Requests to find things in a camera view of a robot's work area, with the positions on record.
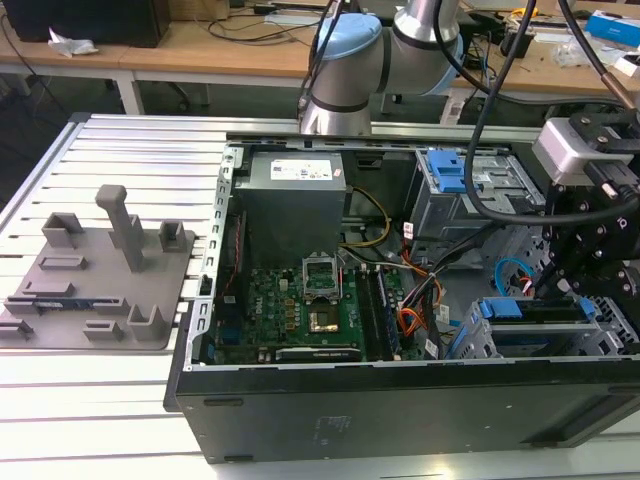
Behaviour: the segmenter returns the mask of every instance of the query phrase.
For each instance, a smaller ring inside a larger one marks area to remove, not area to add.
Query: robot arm
[[[440,12],[440,26],[449,51],[460,58],[457,10],[456,0],[447,1]],[[455,71],[436,43],[433,15],[433,0],[411,0],[398,12],[392,28],[382,28],[370,15],[341,15],[303,105],[301,132],[369,135],[372,93],[435,94],[448,87]],[[331,21],[322,25],[319,45]]]

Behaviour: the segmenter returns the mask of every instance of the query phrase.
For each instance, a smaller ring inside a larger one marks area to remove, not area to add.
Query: computer case
[[[153,48],[169,28],[168,0],[5,0],[23,42],[45,42],[49,28],[73,39]]]

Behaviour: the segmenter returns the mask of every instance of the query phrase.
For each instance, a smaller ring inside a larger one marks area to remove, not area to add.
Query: aluminum extrusion table
[[[76,212],[106,227],[93,198],[124,185],[144,227],[179,218],[200,236],[176,321],[195,293],[227,131],[295,132],[282,120],[94,115],[69,123],[0,214],[0,298],[13,293],[44,243],[43,221]],[[377,124],[374,133],[468,139],[470,127]],[[533,129],[485,138],[531,141]],[[640,414],[572,450],[467,453],[209,466],[180,414],[162,408],[175,334],[145,353],[0,350],[0,478],[640,478]]]

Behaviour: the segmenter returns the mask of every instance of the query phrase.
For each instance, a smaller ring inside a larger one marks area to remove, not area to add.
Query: floor
[[[47,150],[64,126],[63,114],[40,83],[34,78],[31,96],[20,99],[9,93],[0,100],[0,208],[6,204],[33,166]],[[44,79],[68,112],[122,113],[118,91],[107,88],[102,80]],[[213,104],[203,106],[204,86],[183,85],[191,109],[181,112],[180,98],[160,82],[142,82],[146,111],[150,115],[207,115],[221,117],[294,118],[297,89],[218,85],[214,87]],[[437,123],[445,99],[443,97],[405,97],[393,105],[391,114],[379,112],[380,96],[372,98],[375,121]],[[463,113],[461,123],[472,124],[481,108],[480,100],[472,100]],[[543,108],[497,105],[491,116],[493,125],[541,126]]]

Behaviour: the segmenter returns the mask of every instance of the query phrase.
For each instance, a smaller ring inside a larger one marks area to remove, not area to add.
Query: yellow wire
[[[375,247],[376,245],[379,245],[382,242],[384,242],[389,236],[389,233],[391,232],[391,221],[389,220],[389,216],[387,215],[387,212],[385,211],[384,207],[380,204],[380,202],[378,202],[375,198],[373,198],[373,196],[371,196],[369,192],[367,192],[366,190],[360,187],[353,187],[353,191],[360,192],[362,195],[367,197],[367,199],[371,203],[373,203],[378,208],[378,210],[380,210],[380,212],[382,212],[382,215],[384,215],[384,221],[385,221],[384,231],[382,232],[382,235],[380,235],[375,240],[369,240],[368,242],[341,243],[340,246],[356,247],[356,248]]]

